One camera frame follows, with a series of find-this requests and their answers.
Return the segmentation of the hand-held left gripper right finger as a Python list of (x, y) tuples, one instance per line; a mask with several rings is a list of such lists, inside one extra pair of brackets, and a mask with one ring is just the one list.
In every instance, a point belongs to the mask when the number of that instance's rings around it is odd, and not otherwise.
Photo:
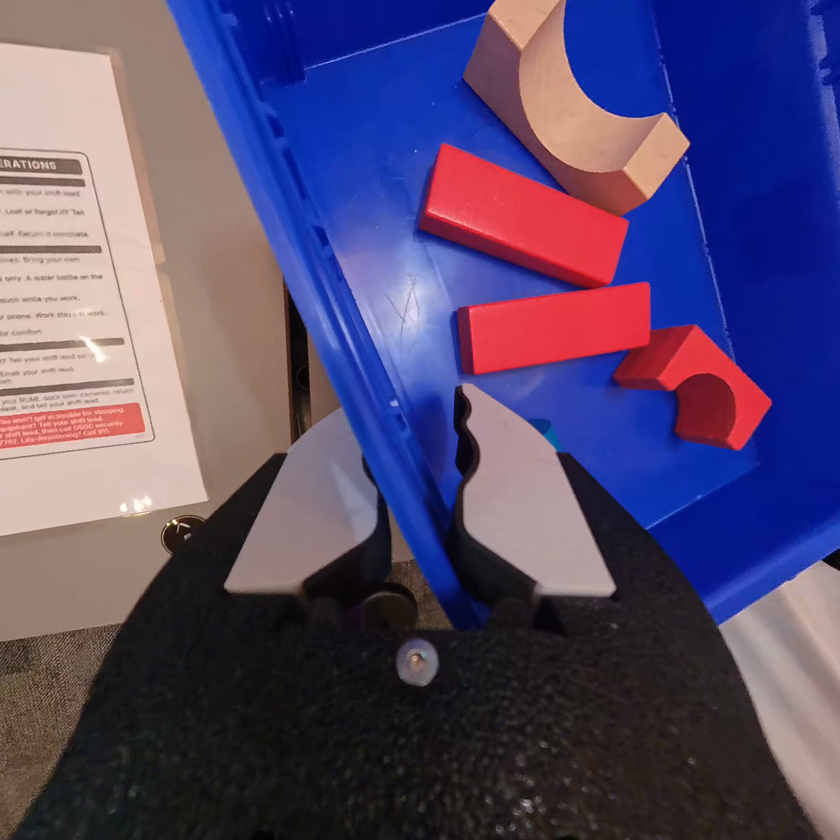
[(488, 608), (614, 596), (616, 584), (551, 442), (474, 384), (455, 389), (454, 427), (460, 481), (449, 559), (466, 592)]

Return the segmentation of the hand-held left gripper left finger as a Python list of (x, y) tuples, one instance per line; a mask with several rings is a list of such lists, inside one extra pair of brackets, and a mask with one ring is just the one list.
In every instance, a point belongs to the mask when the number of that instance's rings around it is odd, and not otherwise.
[(351, 606), (391, 570), (385, 499), (338, 409), (286, 452), (224, 588)]

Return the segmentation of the red rectangular wooden block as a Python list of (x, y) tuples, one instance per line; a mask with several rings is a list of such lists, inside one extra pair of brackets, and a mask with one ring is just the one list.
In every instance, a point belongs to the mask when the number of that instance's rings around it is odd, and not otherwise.
[(648, 344), (651, 289), (638, 282), (461, 307), (462, 370), (483, 375)]
[(594, 289), (613, 281), (628, 222), (443, 143), (418, 226), (485, 255)]

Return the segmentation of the blue tagged plastic storage bin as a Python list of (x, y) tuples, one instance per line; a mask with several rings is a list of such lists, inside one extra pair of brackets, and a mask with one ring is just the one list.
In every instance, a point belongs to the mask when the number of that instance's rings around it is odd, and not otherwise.
[[(490, 2), (170, 2), (297, 309), (428, 583), (444, 550), (455, 311), (571, 286), (417, 229), (442, 143), (551, 179), (463, 82)], [(570, 2), (585, 91), (666, 112), (687, 157), (628, 215), (616, 282), (696, 324), (772, 400), (739, 453), (680, 441), (621, 355), (480, 378), (563, 448), (723, 623), (838, 549), (838, 2)]]

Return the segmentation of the black desk grommet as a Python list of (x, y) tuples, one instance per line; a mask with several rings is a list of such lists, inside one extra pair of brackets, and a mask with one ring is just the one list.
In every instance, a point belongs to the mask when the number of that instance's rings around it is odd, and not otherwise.
[(161, 545), (169, 556), (177, 553), (205, 523), (194, 513), (180, 514), (170, 519), (161, 531)]

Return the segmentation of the red wooden arch block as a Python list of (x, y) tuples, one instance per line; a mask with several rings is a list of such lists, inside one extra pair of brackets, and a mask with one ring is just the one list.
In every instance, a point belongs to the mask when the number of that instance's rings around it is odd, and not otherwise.
[(629, 390), (675, 394), (676, 436), (735, 452), (744, 449), (772, 405), (697, 325), (652, 331), (646, 346), (627, 352), (613, 379)]

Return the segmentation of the laminated printed sheet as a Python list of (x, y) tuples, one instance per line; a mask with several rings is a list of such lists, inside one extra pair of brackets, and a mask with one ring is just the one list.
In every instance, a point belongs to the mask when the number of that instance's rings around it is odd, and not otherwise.
[(111, 57), (1, 48), (3, 536), (207, 500)]

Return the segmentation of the person's white shirt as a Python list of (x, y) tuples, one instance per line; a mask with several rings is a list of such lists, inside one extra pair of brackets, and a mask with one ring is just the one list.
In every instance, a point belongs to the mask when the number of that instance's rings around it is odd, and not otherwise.
[(719, 628), (788, 785), (838, 839), (838, 569), (816, 563)]

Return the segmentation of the natural wooden arch block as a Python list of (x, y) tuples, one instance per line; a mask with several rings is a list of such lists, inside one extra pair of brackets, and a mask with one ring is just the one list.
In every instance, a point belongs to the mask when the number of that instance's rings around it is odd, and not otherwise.
[(565, 8), (494, 2), (464, 80), (568, 194), (623, 216), (657, 192), (690, 142), (665, 112), (624, 117), (585, 93), (568, 56)]

